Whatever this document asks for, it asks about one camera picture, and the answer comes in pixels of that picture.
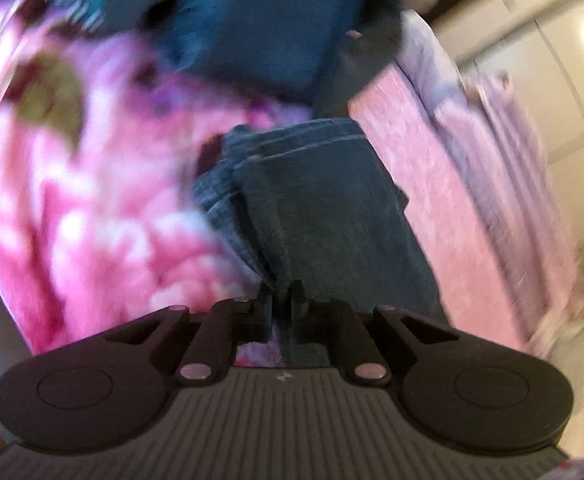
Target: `pink blanket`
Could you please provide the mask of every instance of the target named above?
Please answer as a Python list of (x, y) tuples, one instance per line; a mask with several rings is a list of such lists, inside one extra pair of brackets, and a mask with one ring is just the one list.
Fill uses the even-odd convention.
[[(180, 184), (210, 137), (307, 110), (156, 70), (138, 35), (70, 41), (51, 33), (54, 14), (27, 27), (5, 19), (11, 8), (0, 2), (0, 294), (32, 351), (253, 291)], [(524, 348), (486, 232), (409, 84), (389, 69), (353, 117), (411, 199), (452, 320)]]
[(480, 108), (444, 101), (435, 111), (441, 140), (488, 227), (528, 347), (545, 356), (568, 316), (574, 238), (548, 184), (540, 135), (509, 81), (483, 77), (467, 88)]

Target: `pink tie-dye blanket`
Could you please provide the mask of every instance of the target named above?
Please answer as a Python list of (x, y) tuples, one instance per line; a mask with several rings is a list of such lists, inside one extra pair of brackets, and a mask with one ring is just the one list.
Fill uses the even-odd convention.
[[(211, 137), (309, 112), (163, 72), (140, 35), (68, 38), (54, 12), (32, 25), (19, 8), (0, 2), (0, 294), (31, 350), (169, 304), (206, 310), (254, 291), (255, 276), (224, 248), (187, 184)], [(410, 197), (408, 218), (452, 320), (523, 349), (488, 237), (419, 106), (389, 69), (352, 114)], [(239, 355), (278, 359), (275, 345)]]

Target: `metal pin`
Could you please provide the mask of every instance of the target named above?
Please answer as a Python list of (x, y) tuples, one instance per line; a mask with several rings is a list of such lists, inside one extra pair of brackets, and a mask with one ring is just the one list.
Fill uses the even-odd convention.
[(355, 368), (354, 374), (366, 381), (379, 381), (387, 375), (387, 368), (378, 363), (363, 363)]
[(203, 363), (192, 363), (182, 367), (179, 373), (190, 381), (204, 381), (212, 376), (212, 368)]

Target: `ridged black surface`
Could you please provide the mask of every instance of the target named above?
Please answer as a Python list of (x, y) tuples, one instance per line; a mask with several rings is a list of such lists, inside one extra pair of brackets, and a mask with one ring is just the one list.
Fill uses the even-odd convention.
[(389, 395), (336, 370), (233, 368), (188, 388), (147, 433), (86, 456), (12, 446), (0, 480), (536, 480), (557, 449), (510, 458), (447, 449), (412, 428)]

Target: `jeans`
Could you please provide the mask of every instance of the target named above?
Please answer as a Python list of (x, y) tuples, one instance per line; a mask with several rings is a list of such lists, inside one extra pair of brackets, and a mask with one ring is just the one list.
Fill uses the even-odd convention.
[(195, 182), (195, 200), (233, 250), (284, 298), (358, 312), (392, 304), (446, 323), (437, 282), (392, 182), (354, 121), (316, 120), (266, 133), (240, 126)]

